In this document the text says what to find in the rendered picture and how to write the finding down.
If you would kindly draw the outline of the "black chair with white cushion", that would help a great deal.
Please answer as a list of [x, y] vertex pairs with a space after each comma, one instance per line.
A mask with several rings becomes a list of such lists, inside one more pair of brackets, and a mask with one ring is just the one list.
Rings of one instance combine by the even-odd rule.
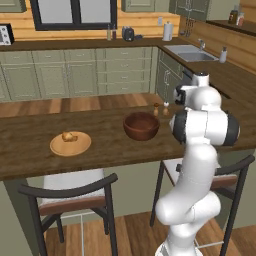
[[[227, 227], [223, 240], [221, 241], [222, 247], [219, 256], [226, 256], [231, 232], [233, 229], [233, 224], [236, 218], [240, 198], [248, 173], [248, 168], [254, 160], [255, 157], [250, 154], [236, 164], [228, 167], [219, 167], [217, 169], [216, 175], [214, 176], [211, 190], [232, 200]], [[160, 196], [163, 174], [166, 173], [172, 185], [175, 185], [179, 177], [179, 165], [181, 164], [181, 162], [181, 158], [160, 161], [157, 184], [150, 217], [150, 226], [154, 225], [156, 217], [155, 206]]]
[[59, 240], [64, 242], [61, 215], [66, 212], [91, 209], [103, 219], [104, 232], [110, 235], [112, 256], [118, 256], [111, 185], [117, 174], [104, 176], [103, 169], [46, 175], [42, 188], [21, 185], [32, 215], [41, 256], [48, 256], [44, 232], [57, 223]]

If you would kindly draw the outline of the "white soap dispenser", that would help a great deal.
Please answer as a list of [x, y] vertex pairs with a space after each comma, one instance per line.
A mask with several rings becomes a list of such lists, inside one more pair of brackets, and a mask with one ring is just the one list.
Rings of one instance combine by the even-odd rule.
[[219, 62], [220, 63], [225, 63], [227, 58], [227, 47], [223, 46], [223, 49], [220, 54]]

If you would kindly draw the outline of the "black framed window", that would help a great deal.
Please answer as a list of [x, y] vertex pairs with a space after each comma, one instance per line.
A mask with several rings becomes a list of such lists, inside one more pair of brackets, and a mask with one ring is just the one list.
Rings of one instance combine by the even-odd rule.
[[117, 0], [30, 0], [38, 31], [113, 30]]

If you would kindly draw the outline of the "white toaster oven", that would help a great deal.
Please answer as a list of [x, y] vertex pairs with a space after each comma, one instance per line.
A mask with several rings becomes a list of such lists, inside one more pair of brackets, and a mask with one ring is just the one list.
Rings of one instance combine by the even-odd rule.
[[0, 24], [0, 45], [12, 45], [14, 43], [14, 35], [11, 24]]

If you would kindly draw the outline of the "round wooden plate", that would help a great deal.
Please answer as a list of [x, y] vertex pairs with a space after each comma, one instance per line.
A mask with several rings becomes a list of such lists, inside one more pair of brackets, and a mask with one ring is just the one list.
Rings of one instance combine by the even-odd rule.
[[91, 146], [91, 137], [83, 132], [69, 131], [78, 137], [75, 142], [64, 142], [62, 133], [57, 135], [50, 142], [50, 149], [53, 153], [63, 157], [70, 157], [82, 154]]

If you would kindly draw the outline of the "steel sink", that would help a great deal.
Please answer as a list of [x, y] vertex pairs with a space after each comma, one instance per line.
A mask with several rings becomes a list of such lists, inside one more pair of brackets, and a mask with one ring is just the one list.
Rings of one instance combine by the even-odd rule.
[[165, 45], [165, 48], [186, 62], [218, 61], [217, 57], [193, 45]]

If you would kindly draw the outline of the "green wall cupboard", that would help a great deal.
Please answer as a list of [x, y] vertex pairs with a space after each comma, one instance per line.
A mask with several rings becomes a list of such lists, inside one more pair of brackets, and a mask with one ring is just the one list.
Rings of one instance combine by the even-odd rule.
[[205, 21], [210, 0], [170, 0], [169, 12], [190, 19]]
[[121, 0], [121, 10], [124, 12], [153, 12], [155, 0]]
[[0, 0], [0, 13], [23, 13], [26, 10], [25, 0]]

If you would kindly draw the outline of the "brown wooden bowl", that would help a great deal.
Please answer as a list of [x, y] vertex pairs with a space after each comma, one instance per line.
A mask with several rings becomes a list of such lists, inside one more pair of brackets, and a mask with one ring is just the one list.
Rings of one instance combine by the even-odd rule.
[[158, 132], [159, 120], [151, 113], [133, 112], [123, 120], [126, 135], [136, 141], [148, 141]]

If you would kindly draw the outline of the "green cupboards under sink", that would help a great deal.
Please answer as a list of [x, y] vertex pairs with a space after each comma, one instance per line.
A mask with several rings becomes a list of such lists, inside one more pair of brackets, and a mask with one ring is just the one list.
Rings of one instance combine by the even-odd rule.
[[174, 103], [174, 89], [181, 84], [184, 67], [162, 50], [158, 54], [156, 92], [164, 102]]

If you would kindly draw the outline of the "chicken drumstick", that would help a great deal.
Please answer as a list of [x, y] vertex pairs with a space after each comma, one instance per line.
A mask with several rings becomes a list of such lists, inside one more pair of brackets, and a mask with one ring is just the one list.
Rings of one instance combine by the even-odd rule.
[[71, 132], [63, 132], [62, 133], [62, 140], [64, 142], [75, 142], [78, 140], [78, 137], [73, 135]]

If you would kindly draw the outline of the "dark dishwasher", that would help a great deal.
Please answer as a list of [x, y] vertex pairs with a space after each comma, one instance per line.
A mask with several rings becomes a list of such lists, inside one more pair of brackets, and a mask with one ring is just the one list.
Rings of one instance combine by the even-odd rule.
[[181, 81], [182, 85], [188, 85], [188, 86], [197, 86], [198, 85], [198, 79], [194, 77], [194, 73], [187, 68], [183, 70], [183, 79]]

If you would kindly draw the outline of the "dark bottle on shelf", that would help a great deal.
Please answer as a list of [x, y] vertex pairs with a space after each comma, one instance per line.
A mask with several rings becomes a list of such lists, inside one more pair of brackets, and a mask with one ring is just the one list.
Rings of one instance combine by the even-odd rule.
[[236, 20], [237, 20], [237, 17], [238, 17], [238, 9], [239, 9], [239, 6], [235, 5], [234, 8], [231, 10], [230, 15], [229, 15], [229, 20], [228, 20], [229, 24], [235, 24], [236, 23]]

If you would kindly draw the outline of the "hanging kitchen tools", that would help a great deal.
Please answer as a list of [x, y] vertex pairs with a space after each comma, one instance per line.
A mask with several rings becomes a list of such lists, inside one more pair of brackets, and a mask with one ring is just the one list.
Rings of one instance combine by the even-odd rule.
[[185, 18], [180, 22], [179, 34], [181, 36], [189, 37], [193, 31], [196, 20], [191, 18]]

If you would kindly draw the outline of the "green base cupboard run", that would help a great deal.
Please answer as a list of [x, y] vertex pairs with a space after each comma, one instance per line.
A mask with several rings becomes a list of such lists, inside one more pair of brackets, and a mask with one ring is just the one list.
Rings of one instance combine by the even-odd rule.
[[0, 102], [153, 93], [152, 47], [0, 52]]

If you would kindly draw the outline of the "white paper towel roll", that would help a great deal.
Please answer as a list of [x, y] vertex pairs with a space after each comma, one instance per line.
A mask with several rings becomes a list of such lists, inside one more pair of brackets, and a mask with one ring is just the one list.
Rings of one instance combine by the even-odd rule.
[[164, 24], [164, 30], [163, 30], [163, 41], [171, 41], [172, 40], [172, 34], [173, 34], [173, 24], [170, 22], [167, 22]]

